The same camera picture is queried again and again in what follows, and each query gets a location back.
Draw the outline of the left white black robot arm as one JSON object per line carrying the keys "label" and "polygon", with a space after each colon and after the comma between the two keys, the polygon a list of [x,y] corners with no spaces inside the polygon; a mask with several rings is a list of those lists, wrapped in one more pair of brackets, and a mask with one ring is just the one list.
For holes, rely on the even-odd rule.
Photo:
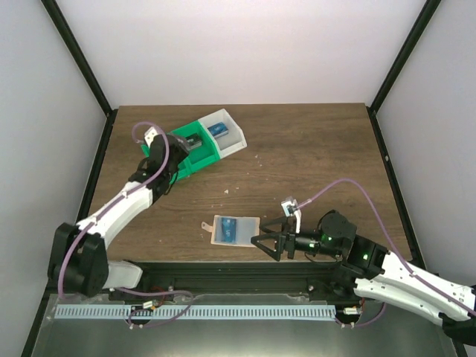
{"label": "left white black robot arm", "polygon": [[109,260],[107,249],[137,215],[168,194],[189,153],[184,138],[156,135],[148,157],[113,199],[91,216],[56,229],[48,277],[57,284],[60,296],[72,292],[91,298],[104,289],[117,288],[125,288],[135,300],[151,294],[152,282],[142,269],[127,261]]}

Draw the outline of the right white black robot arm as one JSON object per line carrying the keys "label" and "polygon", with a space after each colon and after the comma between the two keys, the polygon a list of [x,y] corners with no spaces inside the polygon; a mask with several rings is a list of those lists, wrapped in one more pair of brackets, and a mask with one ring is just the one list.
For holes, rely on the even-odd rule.
{"label": "right white black robot arm", "polygon": [[332,294],[341,300],[351,295],[380,300],[419,315],[442,327],[451,339],[475,345],[475,288],[445,280],[400,258],[397,253],[357,233],[357,227],[338,211],[326,213],[313,231],[300,229],[280,217],[272,231],[260,227],[251,243],[278,261],[295,252],[337,259]]}

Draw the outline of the blue credit card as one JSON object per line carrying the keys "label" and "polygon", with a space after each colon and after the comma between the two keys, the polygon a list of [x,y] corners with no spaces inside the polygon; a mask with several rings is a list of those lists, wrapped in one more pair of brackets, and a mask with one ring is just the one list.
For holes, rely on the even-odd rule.
{"label": "blue credit card", "polygon": [[221,243],[235,244],[237,241],[237,219],[222,217],[219,223],[217,240]]}

